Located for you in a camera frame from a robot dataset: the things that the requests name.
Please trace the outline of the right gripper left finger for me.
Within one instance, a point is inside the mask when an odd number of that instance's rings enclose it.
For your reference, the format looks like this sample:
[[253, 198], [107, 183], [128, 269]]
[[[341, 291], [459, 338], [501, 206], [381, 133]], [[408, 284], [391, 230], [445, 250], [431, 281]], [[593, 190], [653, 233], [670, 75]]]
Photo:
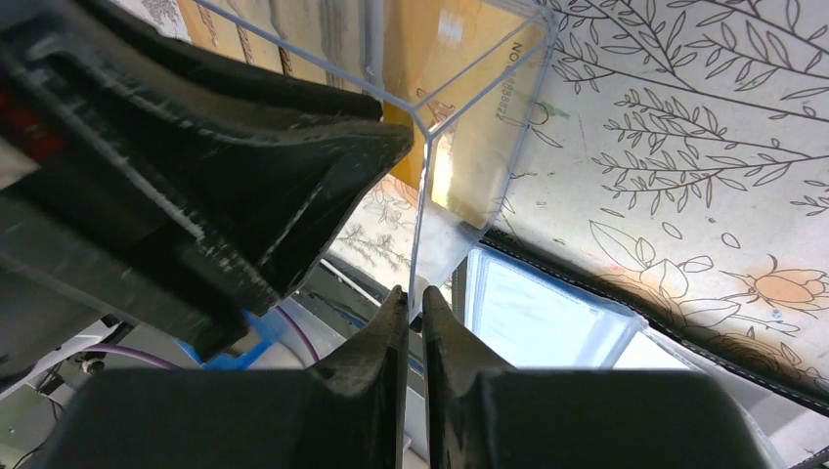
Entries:
[[105, 371], [70, 401], [36, 468], [398, 468], [408, 298], [393, 288], [305, 369]]

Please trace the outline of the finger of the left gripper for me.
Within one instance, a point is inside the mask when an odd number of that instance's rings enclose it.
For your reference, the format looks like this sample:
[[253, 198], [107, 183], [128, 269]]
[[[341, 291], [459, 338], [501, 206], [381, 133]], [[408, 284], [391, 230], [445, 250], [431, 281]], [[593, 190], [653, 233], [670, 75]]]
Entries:
[[160, 35], [109, 1], [1, 5], [1, 359], [99, 316], [211, 359], [310, 275], [412, 148], [374, 98]]

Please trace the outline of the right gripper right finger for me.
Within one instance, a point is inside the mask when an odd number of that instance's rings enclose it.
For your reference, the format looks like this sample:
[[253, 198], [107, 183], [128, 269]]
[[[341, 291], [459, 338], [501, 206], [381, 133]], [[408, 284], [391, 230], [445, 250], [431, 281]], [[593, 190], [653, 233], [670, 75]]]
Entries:
[[434, 468], [769, 468], [736, 402], [680, 370], [519, 369], [422, 295]]

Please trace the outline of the clear plastic card box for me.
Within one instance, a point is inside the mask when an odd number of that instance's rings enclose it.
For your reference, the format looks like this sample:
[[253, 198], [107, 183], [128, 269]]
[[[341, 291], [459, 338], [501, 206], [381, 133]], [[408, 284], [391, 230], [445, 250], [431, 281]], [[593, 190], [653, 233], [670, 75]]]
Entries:
[[362, 92], [410, 126], [410, 311], [493, 225], [557, 29], [532, 1], [206, 1], [297, 78]]

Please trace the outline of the black leather card holder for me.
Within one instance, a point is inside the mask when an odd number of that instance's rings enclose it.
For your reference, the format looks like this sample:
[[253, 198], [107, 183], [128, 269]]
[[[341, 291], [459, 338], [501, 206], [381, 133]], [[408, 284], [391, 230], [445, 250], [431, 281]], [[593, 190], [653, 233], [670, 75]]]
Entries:
[[[775, 265], [718, 272], [711, 257], [674, 260], [606, 224], [589, 242], [610, 264], [591, 275], [485, 237], [452, 277], [464, 325], [518, 367], [699, 369], [726, 382], [797, 466], [828, 462], [828, 374], [796, 344], [828, 313], [822, 271]], [[706, 274], [725, 292], [696, 295]]]

